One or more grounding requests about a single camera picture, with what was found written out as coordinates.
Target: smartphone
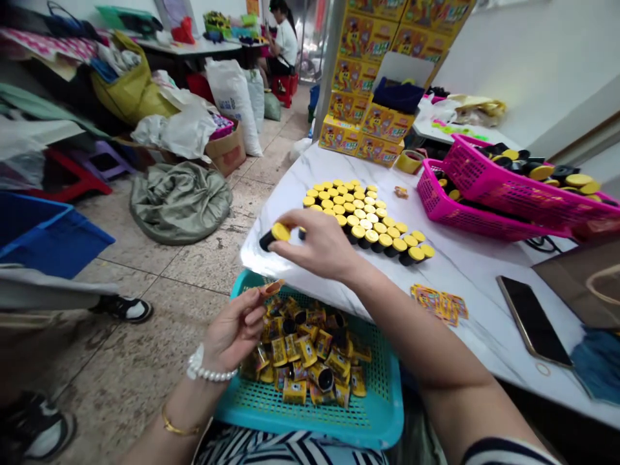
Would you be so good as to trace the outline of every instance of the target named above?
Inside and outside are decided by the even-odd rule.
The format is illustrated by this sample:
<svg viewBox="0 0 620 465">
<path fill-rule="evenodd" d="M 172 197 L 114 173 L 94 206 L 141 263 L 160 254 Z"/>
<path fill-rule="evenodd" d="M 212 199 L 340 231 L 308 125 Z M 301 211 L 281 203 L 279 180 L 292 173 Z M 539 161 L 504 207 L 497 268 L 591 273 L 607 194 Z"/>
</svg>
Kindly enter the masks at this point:
<svg viewBox="0 0 620 465">
<path fill-rule="evenodd" d="M 535 357 L 572 368 L 573 362 L 555 334 L 532 288 L 505 276 L 498 276 L 497 282 L 528 351 Z"/>
</svg>

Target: person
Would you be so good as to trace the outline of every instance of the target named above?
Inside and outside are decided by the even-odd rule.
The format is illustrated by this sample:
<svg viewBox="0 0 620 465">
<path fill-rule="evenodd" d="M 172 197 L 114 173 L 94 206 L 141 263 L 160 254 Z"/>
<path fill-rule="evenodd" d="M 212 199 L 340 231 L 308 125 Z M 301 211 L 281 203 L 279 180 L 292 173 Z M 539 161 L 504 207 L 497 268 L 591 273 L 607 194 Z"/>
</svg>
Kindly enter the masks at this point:
<svg viewBox="0 0 620 465">
<path fill-rule="evenodd" d="M 0 311 L 4 314 L 73 309 L 88 309 L 130 324 L 144 323 L 153 314 L 150 303 L 120 296 L 114 284 L 81 283 L 20 265 L 0 264 Z M 20 389 L 12 382 L 10 370 L 3 369 L 0 462 L 54 460 L 70 444 L 75 430 L 72 414 L 58 410 L 41 393 Z"/>
<path fill-rule="evenodd" d="M 289 76 L 291 67 L 294 68 L 297 62 L 297 33 L 291 9 L 285 0 L 271 0 L 269 11 L 273 14 L 278 26 L 275 39 L 267 28 L 267 40 L 272 56 L 258 60 L 260 75 L 263 77 L 266 90 L 269 90 L 268 72 L 271 72 L 272 76 Z"/>
<path fill-rule="evenodd" d="M 417 379 L 449 463 L 559 464 L 476 356 L 442 322 L 357 254 L 334 218 L 306 209 L 289 211 L 278 221 L 305 228 L 305 242 L 275 241 L 270 251 L 322 278 L 343 283 L 358 296 Z M 229 376 L 217 382 L 192 373 L 197 369 L 207 370 L 203 375 L 235 370 L 259 341 L 265 314 L 262 303 L 258 290 L 250 289 L 231 300 L 215 318 L 206 331 L 201 356 L 191 358 L 187 376 L 125 455 L 124 465 L 189 464 L 194 450 L 194 463 L 199 465 L 387 463 L 381 451 L 308 431 L 273 435 L 229 426 L 209 434 L 207 425 Z M 206 439 L 200 441 L 205 428 Z"/>
</svg>

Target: blue plastic crate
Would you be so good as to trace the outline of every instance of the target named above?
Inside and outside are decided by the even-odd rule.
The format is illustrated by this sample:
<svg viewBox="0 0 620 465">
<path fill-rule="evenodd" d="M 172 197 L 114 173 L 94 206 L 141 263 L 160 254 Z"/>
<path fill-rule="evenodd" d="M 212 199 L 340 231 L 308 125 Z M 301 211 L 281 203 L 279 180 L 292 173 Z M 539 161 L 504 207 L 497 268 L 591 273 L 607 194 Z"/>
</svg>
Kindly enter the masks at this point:
<svg viewBox="0 0 620 465">
<path fill-rule="evenodd" d="M 0 263 L 75 277 L 114 238 L 65 203 L 0 192 Z"/>
<path fill-rule="evenodd" d="M 249 270 L 234 284 L 231 298 L 267 280 Z M 280 297 L 292 296 L 302 307 L 315 299 L 286 286 Z M 329 435 L 349 444 L 387 449 L 398 442 L 403 427 L 402 391 L 398 359 L 388 341 L 373 324 L 348 316 L 349 328 L 373 352 L 372 363 L 362 363 L 367 396 L 351 396 L 349 409 L 339 406 L 314 406 L 308 395 L 304 406 L 284 404 L 282 393 L 272 384 L 235 377 L 218 406 L 216 418 L 246 428 L 282 434 L 308 430 Z"/>
</svg>

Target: hand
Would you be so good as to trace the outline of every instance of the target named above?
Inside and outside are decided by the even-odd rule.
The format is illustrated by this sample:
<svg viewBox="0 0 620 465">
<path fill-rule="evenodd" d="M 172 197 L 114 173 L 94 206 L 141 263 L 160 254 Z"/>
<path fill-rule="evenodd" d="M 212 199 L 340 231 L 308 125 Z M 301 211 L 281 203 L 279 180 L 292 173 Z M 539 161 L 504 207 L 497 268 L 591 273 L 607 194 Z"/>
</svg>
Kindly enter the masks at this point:
<svg viewBox="0 0 620 465">
<path fill-rule="evenodd" d="M 223 373 L 236 369 L 250 355 L 263 331 L 266 310 L 257 288 L 232 299 L 205 334 L 203 367 Z"/>
<path fill-rule="evenodd" d="M 269 250 L 323 278 L 342 281 L 362 263 L 333 216 L 312 210 L 291 210 L 278 221 L 305 228 L 305 245 L 275 241 Z"/>
</svg>

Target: pearl bracelet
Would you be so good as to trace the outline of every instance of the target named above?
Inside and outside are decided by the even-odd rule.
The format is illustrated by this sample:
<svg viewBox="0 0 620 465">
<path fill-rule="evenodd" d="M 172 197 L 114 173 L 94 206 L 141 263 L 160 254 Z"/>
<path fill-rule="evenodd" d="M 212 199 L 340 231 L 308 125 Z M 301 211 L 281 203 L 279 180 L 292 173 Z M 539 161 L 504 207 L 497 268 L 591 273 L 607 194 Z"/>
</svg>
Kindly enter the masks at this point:
<svg viewBox="0 0 620 465">
<path fill-rule="evenodd" d="M 191 380 L 195 380 L 197 377 L 203 378 L 213 382 L 230 381 L 239 372 L 238 369 L 229 371 L 228 373 L 216 373 L 208 369 L 202 368 L 202 359 L 205 355 L 205 346 L 200 343 L 196 352 L 189 357 L 189 366 L 187 367 L 187 376 Z"/>
</svg>

